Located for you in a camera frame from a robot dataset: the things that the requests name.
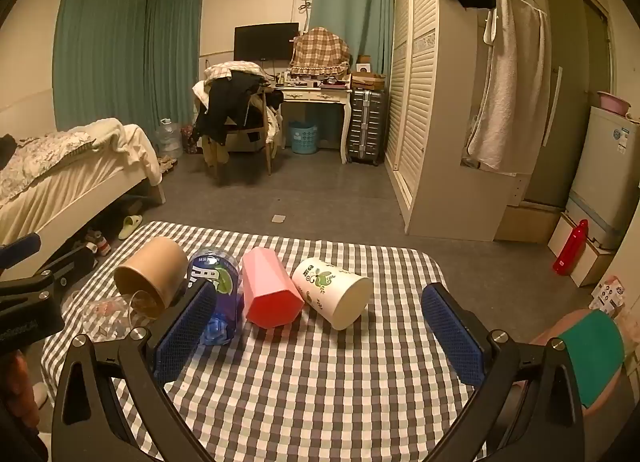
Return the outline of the pink faceted cup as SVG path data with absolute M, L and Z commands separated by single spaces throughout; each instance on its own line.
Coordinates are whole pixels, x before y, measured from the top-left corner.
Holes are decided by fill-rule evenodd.
M 244 316 L 262 329 L 294 323 L 305 305 L 273 249 L 258 247 L 243 255 L 242 288 Z

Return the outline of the hanging white towel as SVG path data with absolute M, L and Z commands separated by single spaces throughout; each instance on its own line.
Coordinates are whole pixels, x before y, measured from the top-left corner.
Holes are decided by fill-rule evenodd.
M 501 174 L 532 174 L 550 97 L 547 14 L 524 0 L 496 0 L 483 41 L 488 46 L 484 91 L 465 155 Z

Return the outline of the bed with beige sheets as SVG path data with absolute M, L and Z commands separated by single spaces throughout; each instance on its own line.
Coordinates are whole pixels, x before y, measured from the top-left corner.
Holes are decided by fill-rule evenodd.
M 76 231 L 142 182 L 164 200 L 156 152 L 135 124 L 107 118 L 19 141 L 1 171 L 1 243 L 35 233 L 40 249 L 1 279 L 35 274 Z

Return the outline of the green slipper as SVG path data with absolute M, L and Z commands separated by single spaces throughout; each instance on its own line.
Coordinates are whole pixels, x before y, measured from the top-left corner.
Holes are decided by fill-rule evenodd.
M 122 222 L 122 229 L 118 233 L 119 240 L 126 240 L 142 223 L 141 215 L 127 215 Z

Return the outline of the clear blue plastic bottle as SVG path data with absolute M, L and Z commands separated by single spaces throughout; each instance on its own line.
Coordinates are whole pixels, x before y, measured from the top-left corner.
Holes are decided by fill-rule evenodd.
M 238 331 L 243 308 L 238 261 L 227 251 L 201 248 L 190 258 L 189 286 L 200 279 L 209 281 L 216 290 L 216 307 L 201 335 L 201 343 L 227 345 Z

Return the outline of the white small refrigerator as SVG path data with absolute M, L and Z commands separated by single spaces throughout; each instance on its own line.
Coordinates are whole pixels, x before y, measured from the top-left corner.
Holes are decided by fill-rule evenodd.
M 588 238 L 599 248 L 615 250 L 638 200 L 639 124 L 593 107 L 566 213 L 574 222 L 588 222 Z

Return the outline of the large water jug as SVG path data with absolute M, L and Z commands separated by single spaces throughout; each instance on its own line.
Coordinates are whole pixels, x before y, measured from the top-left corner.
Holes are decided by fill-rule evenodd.
M 178 123 L 172 122 L 169 118 L 163 118 L 156 130 L 156 137 L 161 157 L 179 159 L 182 156 L 183 148 Z

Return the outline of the silver ribbed suitcase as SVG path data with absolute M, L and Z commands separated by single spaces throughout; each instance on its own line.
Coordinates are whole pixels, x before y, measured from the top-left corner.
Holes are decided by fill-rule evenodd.
M 347 159 L 378 165 L 383 155 L 386 131 L 386 93 L 356 89 L 350 100 Z

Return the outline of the red thermos bottle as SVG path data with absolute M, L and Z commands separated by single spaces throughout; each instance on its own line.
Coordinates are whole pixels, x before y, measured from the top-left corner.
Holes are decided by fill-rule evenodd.
M 578 260 L 578 257 L 584 251 L 588 239 L 589 222 L 581 219 L 579 223 L 572 229 L 567 238 L 565 245 L 553 263 L 553 270 L 560 276 L 570 274 Z

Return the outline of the checkered tablecloth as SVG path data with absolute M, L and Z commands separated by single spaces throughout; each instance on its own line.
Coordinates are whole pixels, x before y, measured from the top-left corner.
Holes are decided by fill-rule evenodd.
M 116 294 L 114 269 L 151 238 L 185 253 L 257 247 L 285 268 L 308 257 L 369 277 L 373 297 L 351 327 L 334 330 L 312 308 L 288 326 L 244 323 L 222 347 L 199 347 L 167 394 L 218 461 L 420 461 L 472 395 L 421 313 L 422 290 L 442 271 L 413 249 L 241 234 L 150 222 L 72 296 L 64 330 L 48 338 L 40 371 L 58 389 L 66 352 L 84 329 L 85 305 Z

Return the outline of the pink basin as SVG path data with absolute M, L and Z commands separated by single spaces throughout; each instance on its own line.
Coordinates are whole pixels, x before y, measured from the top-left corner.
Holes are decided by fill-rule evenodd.
M 613 114 L 626 117 L 628 114 L 630 104 L 626 100 L 622 100 L 611 93 L 598 91 L 599 106 L 607 111 L 613 112 Z

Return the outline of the plaid cloth bundle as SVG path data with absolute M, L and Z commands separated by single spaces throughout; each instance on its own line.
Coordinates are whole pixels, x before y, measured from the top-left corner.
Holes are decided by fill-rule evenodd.
M 312 28 L 294 39 L 291 74 L 342 78 L 349 67 L 348 45 L 328 29 Z

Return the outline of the chair piled with clothes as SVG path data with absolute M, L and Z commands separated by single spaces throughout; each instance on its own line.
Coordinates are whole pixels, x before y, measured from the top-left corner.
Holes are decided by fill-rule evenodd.
M 207 167 L 214 171 L 229 160 L 227 137 L 243 134 L 262 141 L 267 171 L 283 147 L 283 92 L 270 74 L 254 62 L 231 60 L 205 69 L 192 86 L 196 117 L 192 139 L 201 145 Z

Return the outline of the white louvered wardrobe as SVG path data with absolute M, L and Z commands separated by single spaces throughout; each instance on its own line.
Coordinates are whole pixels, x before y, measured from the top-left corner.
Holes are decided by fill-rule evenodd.
M 478 14 L 456 0 L 395 0 L 385 167 L 410 236 L 491 241 L 514 179 L 463 164 Z

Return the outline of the white printed paper cup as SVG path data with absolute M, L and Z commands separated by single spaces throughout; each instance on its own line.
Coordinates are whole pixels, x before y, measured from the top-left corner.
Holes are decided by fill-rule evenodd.
M 373 282 L 366 276 L 310 257 L 300 263 L 292 276 L 306 303 L 337 331 L 359 319 L 373 294 Z

